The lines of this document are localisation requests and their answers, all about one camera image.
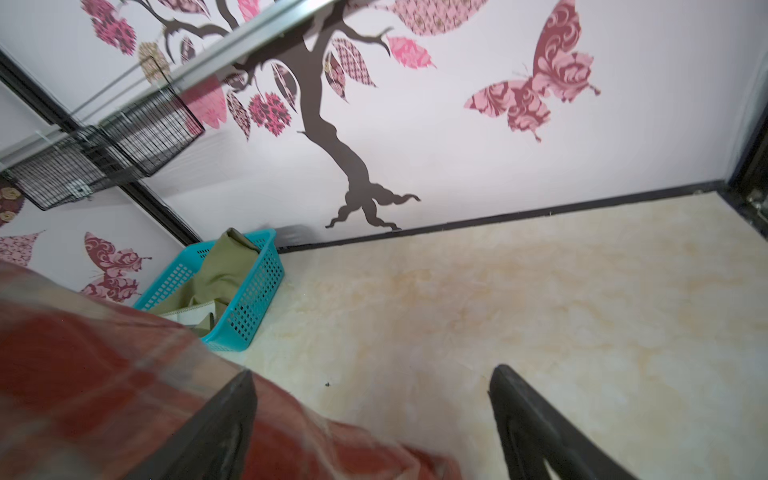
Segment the red plaid skirt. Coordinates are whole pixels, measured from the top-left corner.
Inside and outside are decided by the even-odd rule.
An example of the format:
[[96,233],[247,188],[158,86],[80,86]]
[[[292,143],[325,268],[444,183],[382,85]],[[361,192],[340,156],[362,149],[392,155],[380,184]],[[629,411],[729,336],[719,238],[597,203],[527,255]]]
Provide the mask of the red plaid skirt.
[[1,265],[1,475],[126,479],[242,371],[258,407],[239,479],[458,479],[449,456],[327,419],[186,328]]

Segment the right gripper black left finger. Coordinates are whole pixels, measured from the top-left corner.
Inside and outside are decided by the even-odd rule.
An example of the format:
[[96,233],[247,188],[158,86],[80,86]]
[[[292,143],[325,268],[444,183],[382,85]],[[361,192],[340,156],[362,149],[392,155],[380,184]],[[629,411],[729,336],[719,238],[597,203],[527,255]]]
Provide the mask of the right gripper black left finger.
[[239,479],[245,468],[258,398],[242,371],[219,390],[126,479]]

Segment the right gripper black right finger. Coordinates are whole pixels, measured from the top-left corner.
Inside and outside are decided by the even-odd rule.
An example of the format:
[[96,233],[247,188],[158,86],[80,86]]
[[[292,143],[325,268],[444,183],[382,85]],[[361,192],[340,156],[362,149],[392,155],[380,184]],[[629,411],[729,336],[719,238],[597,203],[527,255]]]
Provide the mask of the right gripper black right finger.
[[511,479],[632,479],[510,366],[493,370],[488,391]]

